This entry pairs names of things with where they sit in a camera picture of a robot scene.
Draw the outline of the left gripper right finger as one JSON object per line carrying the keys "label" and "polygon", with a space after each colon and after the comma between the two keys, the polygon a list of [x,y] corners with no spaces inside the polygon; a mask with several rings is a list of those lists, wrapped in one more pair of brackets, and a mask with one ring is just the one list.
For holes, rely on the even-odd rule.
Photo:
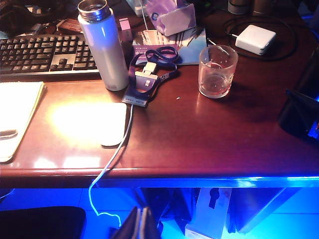
{"label": "left gripper right finger", "polygon": [[143,208],[141,217],[141,238],[160,239],[157,224],[149,207]]}

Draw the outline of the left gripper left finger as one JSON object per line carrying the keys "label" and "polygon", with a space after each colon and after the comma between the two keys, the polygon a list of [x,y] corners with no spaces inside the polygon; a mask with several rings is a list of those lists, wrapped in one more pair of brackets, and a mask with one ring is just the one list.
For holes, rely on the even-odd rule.
{"label": "left gripper left finger", "polygon": [[134,207],[122,226],[115,231],[112,239],[137,239],[139,233],[139,224],[141,218],[141,210]]}

